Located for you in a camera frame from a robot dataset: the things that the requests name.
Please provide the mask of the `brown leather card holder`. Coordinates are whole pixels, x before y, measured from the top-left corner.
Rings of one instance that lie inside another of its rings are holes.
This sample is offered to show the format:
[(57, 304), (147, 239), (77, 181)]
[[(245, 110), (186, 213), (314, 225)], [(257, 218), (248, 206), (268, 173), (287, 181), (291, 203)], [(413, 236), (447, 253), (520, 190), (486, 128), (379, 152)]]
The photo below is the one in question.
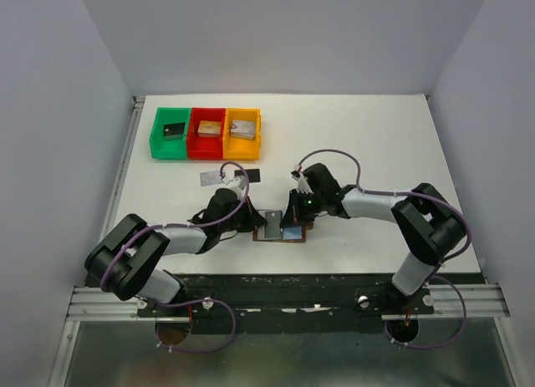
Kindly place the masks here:
[(285, 214), (282, 210), (260, 210), (259, 214), (267, 224), (253, 231), (254, 242), (305, 243), (307, 233), (313, 230), (312, 223), (280, 227), (280, 221)]

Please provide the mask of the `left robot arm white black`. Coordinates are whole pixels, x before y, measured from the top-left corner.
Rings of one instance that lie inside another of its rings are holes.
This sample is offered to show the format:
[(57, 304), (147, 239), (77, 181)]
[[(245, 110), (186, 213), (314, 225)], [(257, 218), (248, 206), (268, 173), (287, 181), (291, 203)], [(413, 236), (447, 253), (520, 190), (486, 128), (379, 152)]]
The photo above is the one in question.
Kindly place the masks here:
[(87, 256), (84, 268), (120, 300), (134, 296), (156, 300), (164, 314), (175, 316), (184, 309), (186, 297), (174, 276), (156, 268), (160, 259), (202, 254), (227, 232), (253, 232), (266, 224), (248, 197), (219, 188), (207, 207), (185, 225), (150, 226), (136, 214), (125, 216)]

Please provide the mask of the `silver VIP card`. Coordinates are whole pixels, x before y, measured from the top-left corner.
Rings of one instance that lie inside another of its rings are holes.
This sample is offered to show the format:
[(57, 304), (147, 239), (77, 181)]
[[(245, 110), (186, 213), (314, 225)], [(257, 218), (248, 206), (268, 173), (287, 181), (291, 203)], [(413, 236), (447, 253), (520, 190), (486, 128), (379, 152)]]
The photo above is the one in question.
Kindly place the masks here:
[(222, 183), (220, 171), (206, 171), (199, 176), (200, 186), (214, 186)]

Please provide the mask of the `black VIP card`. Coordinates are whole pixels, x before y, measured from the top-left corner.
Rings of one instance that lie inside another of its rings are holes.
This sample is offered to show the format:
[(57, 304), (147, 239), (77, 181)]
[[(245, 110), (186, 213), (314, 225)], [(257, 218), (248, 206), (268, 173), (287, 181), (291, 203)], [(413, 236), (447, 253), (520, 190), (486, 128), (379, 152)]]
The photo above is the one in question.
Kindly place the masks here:
[(259, 168), (246, 169), (245, 171), (234, 170), (234, 176), (244, 175), (247, 175), (250, 183), (259, 183), (261, 181), (261, 172)]
[(280, 210), (266, 211), (264, 216), (267, 220), (267, 225), (264, 227), (264, 239), (268, 241), (281, 240), (283, 236), (283, 231), (280, 227), (282, 212)]

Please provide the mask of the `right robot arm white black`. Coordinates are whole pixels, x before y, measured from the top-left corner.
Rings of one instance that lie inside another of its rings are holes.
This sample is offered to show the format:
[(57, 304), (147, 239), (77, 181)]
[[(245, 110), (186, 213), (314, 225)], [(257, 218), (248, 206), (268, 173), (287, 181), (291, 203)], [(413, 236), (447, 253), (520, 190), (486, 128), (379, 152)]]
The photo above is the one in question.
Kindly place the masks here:
[(340, 186), (326, 165), (293, 172), (298, 187), (289, 192), (281, 228), (305, 226), (322, 213), (353, 219), (369, 218), (398, 226), (409, 248), (405, 260), (385, 291), (385, 305), (403, 313), (415, 303), (415, 293), (470, 232), (462, 214), (436, 188), (421, 183), (411, 191), (367, 191)]

